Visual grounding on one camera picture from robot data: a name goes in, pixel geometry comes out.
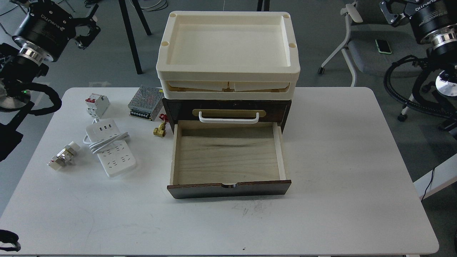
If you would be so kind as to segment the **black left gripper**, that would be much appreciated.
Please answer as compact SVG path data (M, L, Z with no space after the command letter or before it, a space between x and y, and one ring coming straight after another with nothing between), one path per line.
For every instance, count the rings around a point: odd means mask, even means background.
M50 0L39 0L31 3L28 13L12 36L13 41L22 46L31 43L45 52L45 59L56 62L70 39L76 36L76 27L86 26L86 36L75 37L79 49L86 49L100 33L101 28L94 18L99 5L93 5L86 17L73 16Z

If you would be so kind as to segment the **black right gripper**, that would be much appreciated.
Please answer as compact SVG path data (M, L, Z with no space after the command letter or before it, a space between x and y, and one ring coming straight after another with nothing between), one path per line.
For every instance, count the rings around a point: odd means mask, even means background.
M394 2L403 4L403 10L393 13ZM392 27L403 26L409 19L413 35L420 45L432 44L434 54L456 53L456 1L455 0L382 0L379 8Z

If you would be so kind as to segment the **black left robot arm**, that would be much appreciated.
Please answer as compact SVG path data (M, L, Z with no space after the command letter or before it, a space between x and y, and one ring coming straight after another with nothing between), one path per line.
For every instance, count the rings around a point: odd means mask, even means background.
M44 61L56 62L70 39L75 39L79 48L87 48L101 31L94 18L98 4L91 7L86 17L74 18L51 0L15 3L28 8L28 12L12 37L19 49L6 43L1 45L0 109L17 112L8 124L1 125L1 160L21 142L23 134L17 129L28 114L47 115L62 106L54 89L33 82L47 74L49 67Z

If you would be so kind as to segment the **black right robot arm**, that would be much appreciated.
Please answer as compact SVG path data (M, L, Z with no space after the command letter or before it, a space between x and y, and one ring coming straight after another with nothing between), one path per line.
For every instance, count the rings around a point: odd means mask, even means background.
M456 107L451 99L456 99L456 61L457 61L457 4L455 0L403 0L404 10L392 13L391 0L384 0L379 7L387 23L393 27L407 19L412 27L418 44L431 44L427 57L418 58L408 55L387 69L383 83L392 98L403 104L404 109L444 118L440 130L456 128ZM412 95L400 95L391 84L391 74L395 68L412 63L421 67L416 78Z

